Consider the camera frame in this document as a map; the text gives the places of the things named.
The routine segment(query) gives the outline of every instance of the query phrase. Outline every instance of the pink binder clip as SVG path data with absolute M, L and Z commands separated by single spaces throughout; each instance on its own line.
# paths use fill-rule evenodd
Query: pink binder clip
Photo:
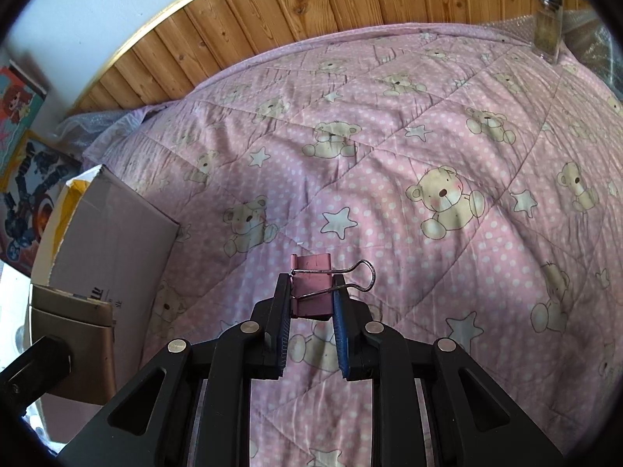
M 332 286 L 333 274 L 347 274 L 359 265 L 366 265 L 372 272 L 367 287 L 355 283 Z M 292 318 L 328 318 L 333 314 L 333 292 L 342 288 L 356 288 L 366 292 L 375 285 L 376 271 L 368 260 L 359 260 L 351 268 L 331 269 L 331 255 L 292 255 Z

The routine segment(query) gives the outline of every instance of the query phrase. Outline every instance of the metal clip handle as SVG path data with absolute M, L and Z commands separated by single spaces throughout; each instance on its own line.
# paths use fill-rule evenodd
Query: metal clip handle
M 376 282 L 376 270 L 368 260 L 359 260 L 359 262 L 355 263 L 353 266 L 351 266 L 351 268 L 345 268 L 345 269 L 307 270 L 307 269 L 293 268 L 290 271 L 290 276 L 294 277 L 294 274 L 348 274 L 349 272 L 354 271 L 361 264 L 366 265 L 370 269 L 370 272 L 372 272 L 372 280 L 370 281 L 370 284 L 367 285 L 365 288 L 360 286 L 359 284 L 346 283 L 346 284 L 341 284 L 339 286 L 333 286 L 332 288 L 326 288 L 325 290 L 314 291 L 313 293 L 306 293 L 305 295 L 301 295 L 301 296 L 294 297 L 294 298 L 297 300 L 305 300 L 306 298 L 315 297 L 318 295 L 322 295 L 324 293 L 329 293 L 331 291 L 341 290 L 343 288 L 356 288 L 357 290 L 363 291 L 363 292 L 370 291 Z

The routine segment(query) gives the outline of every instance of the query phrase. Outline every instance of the brass trim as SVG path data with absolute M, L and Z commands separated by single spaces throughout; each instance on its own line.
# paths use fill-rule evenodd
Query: brass trim
M 76 101 L 72 105 L 71 109 L 67 112 L 68 114 L 73 114 L 77 109 L 78 105 L 82 102 L 86 95 L 93 89 L 93 86 L 96 85 L 102 76 L 111 68 L 117 60 L 126 54 L 139 40 L 142 39 L 145 35 L 147 35 L 151 30 L 153 30 L 156 26 L 158 26 L 162 21 L 166 18 L 175 14 L 179 9 L 185 7 L 187 4 L 192 2 L 193 0 L 176 0 L 168 7 L 165 7 L 163 10 L 158 12 L 153 18 L 147 21 L 143 26 L 141 26 L 135 33 L 132 35 L 119 49 L 117 49 L 114 54 L 104 63 L 93 75 L 92 79 L 88 82 L 86 87 L 80 92 Z

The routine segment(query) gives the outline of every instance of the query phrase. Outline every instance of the bed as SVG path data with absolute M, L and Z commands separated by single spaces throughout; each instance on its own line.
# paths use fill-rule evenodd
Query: bed
M 586 431 L 621 375 L 623 120 L 568 51 L 551 67 L 490 28 L 375 26 L 157 109 L 84 154 L 182 225 L 144 360 L 246 320 L 291 254 L 329 252 L 370 260 L 354 296 L 375 318 L 459 342 L 560 449 Z M 329 324 L 293 321 L 250 438 L 251 465 L 369 464 L 371 387 L 342 379 Z

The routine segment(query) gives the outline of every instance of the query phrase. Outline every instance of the glass jar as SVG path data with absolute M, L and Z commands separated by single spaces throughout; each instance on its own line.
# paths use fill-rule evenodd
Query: glass jar
M 532 51 L 555 65 L 563 34 L 563 0 L 535 0 L 534 18 Z

